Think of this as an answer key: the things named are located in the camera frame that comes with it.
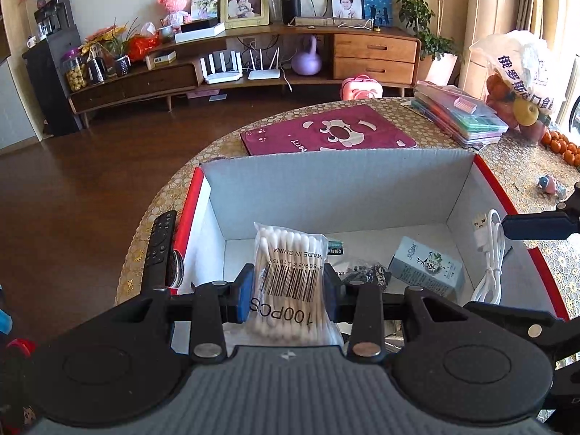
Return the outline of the white chicken snack packet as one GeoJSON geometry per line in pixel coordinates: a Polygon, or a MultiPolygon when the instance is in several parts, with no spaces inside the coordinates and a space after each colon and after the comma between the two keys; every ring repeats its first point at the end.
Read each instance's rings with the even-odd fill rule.
{"type": "Polygon", "coordinates": [[[327,254],[328,255],[343,255],[344,254],[343,241],[329,240],[327,242],[327,254]]]}

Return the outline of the clear bag black items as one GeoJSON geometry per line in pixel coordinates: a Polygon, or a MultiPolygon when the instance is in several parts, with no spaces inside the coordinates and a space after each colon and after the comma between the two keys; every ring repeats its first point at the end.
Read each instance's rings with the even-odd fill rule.
{"type": "Polygon", "coordinates": [[[350,260],[336,265],[338,276],[345,283],[371,283],[385,291],[391,281],[391,272],[379,262],[350,260]]]}

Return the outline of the bag of cotton swabs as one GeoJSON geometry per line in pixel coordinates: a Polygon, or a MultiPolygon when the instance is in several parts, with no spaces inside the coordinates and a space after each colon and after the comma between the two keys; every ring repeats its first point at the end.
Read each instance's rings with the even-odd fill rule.
{"type": "Polygon", "coordinates": [[[247,263],[254,266],[246,321],[223,326],[228,352],[237,346],[341,346],[324,304],[326,236],[260,223],[254,228],[254,238],[228,241],[225,248],[226,279],[247,263]]]}

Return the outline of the light green tea box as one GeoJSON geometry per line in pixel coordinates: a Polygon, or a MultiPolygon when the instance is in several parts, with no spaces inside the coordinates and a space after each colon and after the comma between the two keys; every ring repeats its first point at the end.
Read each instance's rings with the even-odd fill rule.
{"type": "Polygon", "coordinates": [[[428,289],[444,298],[457,297],[464,285],[460,261],[409,237],[401,239],[388,269],[393,278],[406,285],[428,289]]]}

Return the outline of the pink cartoon figurine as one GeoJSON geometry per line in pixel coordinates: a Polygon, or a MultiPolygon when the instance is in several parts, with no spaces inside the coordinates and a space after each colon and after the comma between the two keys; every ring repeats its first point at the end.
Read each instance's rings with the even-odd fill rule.
{"type": "Polygon", "coordinates": [[[565,199],[567,194],[566,187],[550,174],[539,177],[537,189],[543,194],[555,195],[559,200],[565,199]]]}

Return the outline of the maroon bear tablet case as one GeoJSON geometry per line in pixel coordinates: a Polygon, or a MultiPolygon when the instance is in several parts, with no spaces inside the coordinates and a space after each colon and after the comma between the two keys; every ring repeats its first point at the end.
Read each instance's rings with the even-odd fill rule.
{"type": "Polygon", "coordinates": [[[367,105],[295,118],[241,134],[248,154],[414,148],[416,140],[367,105]]]}

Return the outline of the pink toy case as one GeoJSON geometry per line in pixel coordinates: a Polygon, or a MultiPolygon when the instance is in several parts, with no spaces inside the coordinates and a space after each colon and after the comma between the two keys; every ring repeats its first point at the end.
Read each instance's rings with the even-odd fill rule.
{"type": "Polygon", "coordinates": [[[339,95],[344,101],[379,99],[384,95],[384,88],[370,76],[358,75],[343,80],[339,95]]]}

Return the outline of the white router tall antennas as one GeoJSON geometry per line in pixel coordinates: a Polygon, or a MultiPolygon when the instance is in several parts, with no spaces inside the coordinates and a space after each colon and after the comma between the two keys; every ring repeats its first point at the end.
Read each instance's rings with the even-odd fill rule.
{"type": "Polygon", "coordinates": [[[217,58],[210,53],[200,58],[200,69],[203,81],[207,84],[233,83],[243,78],[241,53],[232,50],[229,59],[225,52],[219,52],[217,58]]]}

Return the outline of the white router thin antennas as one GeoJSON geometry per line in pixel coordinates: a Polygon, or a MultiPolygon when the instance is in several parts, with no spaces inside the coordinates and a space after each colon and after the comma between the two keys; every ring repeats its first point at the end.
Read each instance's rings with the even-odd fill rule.
{"type": "Polygon", "coordinates": [[[248,80],[278,80],[281,77],[279,54],[280,48],[277,47],[269,64],[265,65],[265,50],[251,49],[251,70],[248,73],[248,80]]]}

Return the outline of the potted green plant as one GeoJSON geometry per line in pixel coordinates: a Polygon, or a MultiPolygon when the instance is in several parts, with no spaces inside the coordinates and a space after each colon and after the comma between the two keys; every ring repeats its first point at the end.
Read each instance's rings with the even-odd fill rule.
{"type": "Polygon", "coordinates": [[[420,40],[421,60],[440,60],[447,54],[459,58],[454,40],[442,36],[444,0],[435,0],[435,3],[434,12],[426,0],[397,0],[399,21],[420,40]]]}

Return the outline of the flower pot arrangement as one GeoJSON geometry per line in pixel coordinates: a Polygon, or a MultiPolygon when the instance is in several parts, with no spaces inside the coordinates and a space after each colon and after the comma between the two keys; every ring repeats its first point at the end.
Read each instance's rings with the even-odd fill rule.
{"type": "Polygon", "coordinates": [[[137,35],[137,20],[130,24],[113,25],[99,29],[96,33],[88,36],[84,44],[79,47],[80,54],[87,59],[97,55],[106,54],[113,61],[113,68],[118,78],[128,75],[131,70],[129,46],[131,39],[137,35]]]}

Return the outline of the black speaker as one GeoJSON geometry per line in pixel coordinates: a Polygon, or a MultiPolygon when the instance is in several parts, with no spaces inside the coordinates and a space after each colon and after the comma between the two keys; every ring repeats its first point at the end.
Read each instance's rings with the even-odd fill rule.
{"type": "Polygon", "coordinates": [[[296,19],[302,16],[301,0],[280,0],[282,22],[286,26],[294,26],[296,19]]]}

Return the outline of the child portrait photo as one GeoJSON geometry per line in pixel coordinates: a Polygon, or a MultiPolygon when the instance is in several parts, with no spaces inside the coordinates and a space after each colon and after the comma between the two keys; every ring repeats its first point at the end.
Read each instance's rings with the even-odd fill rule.
{"type": "Polygon", "coordinates": [[[363,18],[362,0],[331,0],[332,16],[338,19],[363,18]]]}

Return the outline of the blue picture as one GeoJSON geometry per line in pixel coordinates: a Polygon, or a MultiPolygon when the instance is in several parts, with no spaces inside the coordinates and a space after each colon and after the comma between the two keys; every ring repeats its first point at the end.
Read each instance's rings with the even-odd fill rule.
{"type": "Polygon", "coordinates": [[[393,0],[362,0],[363,18],[376,28],[393,26],[393,0]]]}

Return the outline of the black cabinet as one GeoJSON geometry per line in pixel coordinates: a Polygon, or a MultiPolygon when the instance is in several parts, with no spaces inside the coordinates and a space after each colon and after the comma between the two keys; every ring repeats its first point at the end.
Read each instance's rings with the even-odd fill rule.
{"type": "Polygon", "coordinates": [[[50,134],[55,137],[79,132],[80,118],[73,112],[70,87],[63,72],[63,57],[80,46],[70,0],[48,0],[34,12],[37,43],[26,50],[26,65],[36,100],[50,134]]]}

